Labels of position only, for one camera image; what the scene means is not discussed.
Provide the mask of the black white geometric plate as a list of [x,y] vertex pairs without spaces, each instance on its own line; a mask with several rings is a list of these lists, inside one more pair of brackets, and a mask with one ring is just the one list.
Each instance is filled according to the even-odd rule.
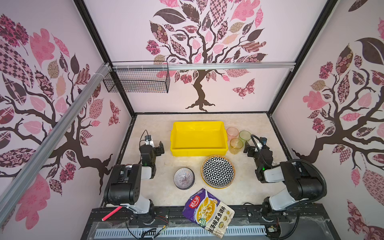
[[225,156],[212,155],[203,161],[201,176],[208,186],[224,189],[233,183],[236,169],[234,164]]

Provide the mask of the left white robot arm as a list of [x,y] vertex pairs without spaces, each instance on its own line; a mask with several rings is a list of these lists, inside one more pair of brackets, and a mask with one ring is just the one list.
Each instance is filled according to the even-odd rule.
[[133,165],[115,165],[104,192],[104,203],[130,209],[137,215],[154,214],[152,200],[141,195],[141,181],[150,180],[156,174],[156,158],[165,153],[164,145],[139,147],[141,162]]

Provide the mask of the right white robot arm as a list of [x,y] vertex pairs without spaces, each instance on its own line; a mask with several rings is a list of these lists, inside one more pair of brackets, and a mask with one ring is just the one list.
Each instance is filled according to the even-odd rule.
[[296,159],[273,166],[273,153],[261,143],[251,146],[245,142],[244,153],[256,164],[255,174],[261,183],[283,183],[285,188],[264,199],[264,214],[286,211],[289,208],[316,202],[326,196],[327,183],[321,172],[311,163]]

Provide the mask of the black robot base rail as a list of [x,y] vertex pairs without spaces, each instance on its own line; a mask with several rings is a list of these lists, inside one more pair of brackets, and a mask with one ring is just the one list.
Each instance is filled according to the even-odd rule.
[[[340,239],[328,213],[321,204],[295,207],[289,211],[271,212],[262,216],[262,207],[251,203],[232,205],[235,215],[230,226],[264,226],[267,235],[252,240],[338,240]],[[136,215],[121,209],[105,222],[102,218],[112,208],[93,209],[82,234],[83,240],[93,240],[97,229],[200,227],[185,218],[183,207],[155,207],[153,215]]]

